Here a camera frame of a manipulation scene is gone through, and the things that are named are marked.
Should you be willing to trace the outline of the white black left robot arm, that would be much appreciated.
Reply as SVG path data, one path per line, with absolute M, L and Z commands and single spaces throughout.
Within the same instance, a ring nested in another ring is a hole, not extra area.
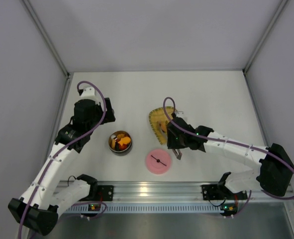
M 18 223 L 43 235 L 48 235 L 60 216 L 78 201 L 98 201 L 98 181 L 82 174 L 67 188 L 55 193 L 61 177 L 69 165 L 78 158 L 90 140 L 92 128 L 114 122 L 115 116 L 109 98 L 105 105 L 93 99 L 75 103 L 70 122 L 60 129 L 50 155 L 29 188 L 20 196 L 12 198 L 8 209 Z

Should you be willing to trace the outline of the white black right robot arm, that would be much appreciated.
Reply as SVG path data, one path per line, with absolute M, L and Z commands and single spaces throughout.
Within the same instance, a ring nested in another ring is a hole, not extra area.
M 224 173 L 218 183 L 220 189 L 232 193 L 261 190 L 274 198 L 282 198 L 286 194 L 294 164 L 281 145 L 247 145 L 227 138 L 207 126 L 193 128 L 180 117 L 173 118 L 166 128 L 168 149 L 199 150 L 249 167 L 248 171 L 240 173 Z

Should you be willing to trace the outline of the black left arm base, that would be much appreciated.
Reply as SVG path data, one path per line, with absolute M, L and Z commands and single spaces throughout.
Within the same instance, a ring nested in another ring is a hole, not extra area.
M 113 201 L 114 186 L 98 185 L 91 186 L 89 194 L 82 198 L 81 201 Z

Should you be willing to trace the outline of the stainless steel tongs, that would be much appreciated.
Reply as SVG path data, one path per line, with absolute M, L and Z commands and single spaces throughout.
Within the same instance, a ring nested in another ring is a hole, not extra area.
M 182 158 L 182 152 L 179 149 L 172 149 L 176 159 L 181 160 Z

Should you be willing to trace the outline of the orange fish shaped cake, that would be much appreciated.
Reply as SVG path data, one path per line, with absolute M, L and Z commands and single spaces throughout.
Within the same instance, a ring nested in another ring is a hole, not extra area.
M 130 144 L 131 143 L 131 138 L 130 137 L 124 137 L 124 138 L 122 138 L 122 139 L 120 139 L 119 141 L 118 141 L 118 144 L 120 144 L 120 145 L 123 145 L 123 144 L 126 144 L 126 145 L 128 145 L 128 144 Z

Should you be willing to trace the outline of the pink round lid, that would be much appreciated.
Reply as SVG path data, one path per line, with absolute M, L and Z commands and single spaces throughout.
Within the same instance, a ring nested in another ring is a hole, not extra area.
M 145 158 L 146 168 L 156 175 L 166 173 L 171 168 L 171 164 L 170 154 L 159 148 L 150 151 Z

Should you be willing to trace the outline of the beige flower shaped cookie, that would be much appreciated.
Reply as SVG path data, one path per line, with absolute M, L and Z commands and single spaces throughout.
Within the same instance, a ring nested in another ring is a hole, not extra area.
M 116 137 L 117 137 L 117 139 L 122 139 L 122 138 L 126 137 L 126 134 L 125 133 L 119 133 Z

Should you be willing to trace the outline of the red brown fried chicken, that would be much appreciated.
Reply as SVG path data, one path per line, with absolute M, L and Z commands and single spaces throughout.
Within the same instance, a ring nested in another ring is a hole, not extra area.
M 126 150 L 127 149 L 127 145 L 126 144 L 123 144 L 123 145 L 118 145 L 118 149 L 119 151 L 123 151 L 123 150 Z

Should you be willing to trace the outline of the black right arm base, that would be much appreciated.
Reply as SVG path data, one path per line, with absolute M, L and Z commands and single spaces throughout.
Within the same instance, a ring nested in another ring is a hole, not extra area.
M 239 192 L 232 193 L 225 186 L 218 186 L 217 184 L 203 184 L 201 185 L 202 196 L 205 201 L 212 200 L 246 200 L 248 198 L 247 193 Z

